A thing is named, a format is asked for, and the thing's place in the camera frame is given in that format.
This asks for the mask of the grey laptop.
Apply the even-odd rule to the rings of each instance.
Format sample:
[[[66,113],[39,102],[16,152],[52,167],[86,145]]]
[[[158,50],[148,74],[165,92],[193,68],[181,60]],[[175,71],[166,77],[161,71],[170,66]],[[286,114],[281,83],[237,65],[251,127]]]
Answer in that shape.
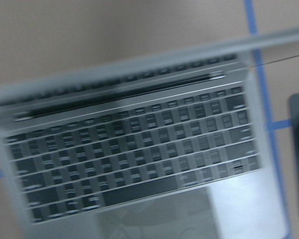
[[[256,49],[299,27],[0,87],[27,239],[284,239]]]

